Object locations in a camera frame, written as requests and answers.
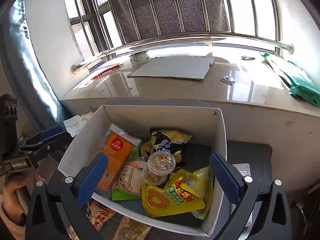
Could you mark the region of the fluffy cream sleeve forearm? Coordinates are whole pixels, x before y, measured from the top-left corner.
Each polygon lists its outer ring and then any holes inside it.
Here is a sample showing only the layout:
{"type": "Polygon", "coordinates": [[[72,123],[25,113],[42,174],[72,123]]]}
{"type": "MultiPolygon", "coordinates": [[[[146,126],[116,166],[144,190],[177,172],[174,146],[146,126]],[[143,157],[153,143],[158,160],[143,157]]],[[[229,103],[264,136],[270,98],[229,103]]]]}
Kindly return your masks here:
{"type": "Polygon", "coordinates": [[[25,226],[19,226],[15,224],[10,218],[7,216],[3,209],[3,195],[1,194],[1,219],[4,222],[5,226],[12,234],[14,239],[25,240],[25,226]]]}

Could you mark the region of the person's left hand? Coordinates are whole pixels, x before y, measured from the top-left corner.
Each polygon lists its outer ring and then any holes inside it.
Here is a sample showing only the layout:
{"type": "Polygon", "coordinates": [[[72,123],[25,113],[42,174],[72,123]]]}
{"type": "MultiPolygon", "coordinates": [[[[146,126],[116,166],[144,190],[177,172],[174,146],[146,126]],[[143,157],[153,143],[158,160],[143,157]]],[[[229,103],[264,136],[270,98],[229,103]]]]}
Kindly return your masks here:
{"type": "Polygon", "coordinates": [[[12,176],[2,183],[3,210],[7,217],[16,225],[22,226],[24,209],[16,196],[15,190],[24,187],[28,178],[26,176],[12,176]]]}

